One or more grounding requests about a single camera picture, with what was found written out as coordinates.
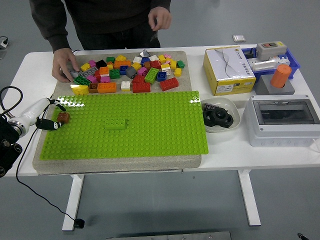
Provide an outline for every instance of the black pants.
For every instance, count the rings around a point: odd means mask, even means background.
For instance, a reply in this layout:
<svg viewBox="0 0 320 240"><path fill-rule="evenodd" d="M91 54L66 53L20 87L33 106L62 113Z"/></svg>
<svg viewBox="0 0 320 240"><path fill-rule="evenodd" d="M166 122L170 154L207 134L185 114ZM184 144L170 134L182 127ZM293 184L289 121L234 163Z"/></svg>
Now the black pants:
<svg viewBox="0 0 320 240"><path fill-rule="evenodd" d="M105 34L76 32L84 50L160 48L158 32L148 21L131 29Z"/></svg>

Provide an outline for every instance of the gray floor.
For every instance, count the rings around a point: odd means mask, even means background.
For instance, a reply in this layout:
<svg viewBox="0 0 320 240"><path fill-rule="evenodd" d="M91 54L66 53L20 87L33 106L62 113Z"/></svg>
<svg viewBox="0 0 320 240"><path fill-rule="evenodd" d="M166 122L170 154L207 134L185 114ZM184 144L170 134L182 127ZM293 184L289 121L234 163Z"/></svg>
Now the gray floor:
<svg viewBox="0 0 320 240"><path fill-rule="evenodd" d="M0 0L0 36L9 37L0 60L0 87L10 85L24 56L50 51L27 1ZM173 0L173 22L159 33L163 47L282 41L320 104L318 70L320 1ZM72 48L81 49L72 22ZM236 171L88 175L78 216L86 227L61 232L64 216L13 177L0 180L1 239L104 239L168 233L230 231L233 240L320 238L320 168L253 170L250 173L262 226L249 227ZM70 176L22 177L66 208Z"/></svg>

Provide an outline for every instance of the white bowl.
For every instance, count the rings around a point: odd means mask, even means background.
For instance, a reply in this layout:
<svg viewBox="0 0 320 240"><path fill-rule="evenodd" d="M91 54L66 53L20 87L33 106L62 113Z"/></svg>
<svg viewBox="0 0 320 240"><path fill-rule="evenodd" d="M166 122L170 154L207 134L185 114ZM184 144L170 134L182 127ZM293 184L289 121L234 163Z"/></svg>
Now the white bowl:
<svg viewBox="0 0 320 240"><path fill-rule="evenodd" d="M227 110L228 114L230 114L233 118L233 123L229 128L222 127L219 125L205 126L205 130L208 133L220 133L220 132L230 131L239 125L240 115L239 115L238 109L233 101L231 101L225 97L216 97L216 98L202 100L201 101L202 109L204 108L205 104L214 104L220 108L223 108L223 109Z"/></svg>

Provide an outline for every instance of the white table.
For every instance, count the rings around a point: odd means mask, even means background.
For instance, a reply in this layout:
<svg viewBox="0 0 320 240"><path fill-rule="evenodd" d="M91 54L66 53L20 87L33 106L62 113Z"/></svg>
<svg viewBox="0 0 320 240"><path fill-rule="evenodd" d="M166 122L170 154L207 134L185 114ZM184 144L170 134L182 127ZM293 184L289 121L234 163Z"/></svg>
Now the white table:
<svg viewBox="0 0 320 240"><path fill-rule="evenodd" d="M241 47L252 48L255 47L255 45L242 45ZM205 100L214 98L203 69L204 54L208 48L213 48L213 46L154 48L149 51L185 51L192 90L199 91L201 100ZM143 49L78 51L76 55L140 53L142 50ZM56 87L56 80L51 76L52 61L53 54L51 52L33 52L25 56L11 84L12 86L20 88L24 94L22 103L11 111L13 115L18 115L34 102L41 98L49 98L53 94ZM310 97L316 113L320 116L320 108L299 70L295 72L291 83L295 89L295 94L308 95ZM252 95L255 95L254 91L251 93L225 95L223 97L233 101L240 116L242 116L246 102ZM3 101L4 106L9 108L16 103L18 99L19 93L13 89L9 89ZM26 147L34 129L35 127L32 126L29 133L18 141L23 149ZM237 170L250 226L261 225L250 181L250 170L320 167L320 154L318 153L318 148L315 143L310 147L252 147L249 144L246 126L243 121L233 130L221 133L207 133L206 135L209 154L202 155L201 164L198 168L187 168L183 170ZM24 160L20 165L20 176L38 175L32 167L32 161L39 137L40 131L34 136ZM15 176L17 165L18 161L16 161L13 168L7 173L7 176ZM83 179L83 175L73 175L73 183L66 210L66 212L73 217L77 214ZM69 218L66 217L62 230L73 230L73 221L70 221Z"/></svg>

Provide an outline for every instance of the green lego brick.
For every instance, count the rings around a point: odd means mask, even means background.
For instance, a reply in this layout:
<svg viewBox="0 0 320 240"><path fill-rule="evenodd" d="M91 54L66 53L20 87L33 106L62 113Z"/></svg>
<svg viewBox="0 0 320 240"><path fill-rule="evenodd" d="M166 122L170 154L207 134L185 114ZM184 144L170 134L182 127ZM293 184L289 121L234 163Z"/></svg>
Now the green lego brick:
<svg viewBox="0 0 320 240"><path fill-rule="evenodd" d="M108 62L113 62L113 63L115 63L116 58L115 58L114 56L108 56L105 61L106 61L107 63L108 63Z"/></svg>
<svg viewBox="0 0 320 240"><path fill-rule="evenodd" d="M153 67L150 68L149 72L144 77L144 81L146 83L154 84L156 79L157 79L158 72L159 72L159 69L156 69L156 68L153 68Z"/></svg>
<svg viewBox="0 0 320 240"><path fill-rule="evenodd" d="M120 130L126 128L126 119L123 117L106 118L104 122L104 129L106 130Z"/></svg>
<svg viewBox="0 0 320 240"><path fill-rule="evenodd" d="M48 131L41 160L107 159L208 153L197 91L92 94L58 98L70 121ZM56 108L52 119L56 120ZM106 119L124 129L105 129Z"/></svg>
<svg viewBox="0 0 320 240"><path fill-rule="evenodd" d="M184 69L185 66L186 66L185 63L183 61L181 61L181 60L177 61L176 64L180 69Z"/></svg>
<svg viewBox="0 0 320 240"><path fill-rule="evenodd" d="M91 83L91 81L89 81L83 76L77 76L75 79L73 79L73 81L79 85L86 85L86 86L89 86Z"/></svg>
<svg viewBox="0 0 320 240"><path fill-rule="evenodd" d="M112 69L109 72L110 79L119 79L120 78L120 70Z"/></svg>

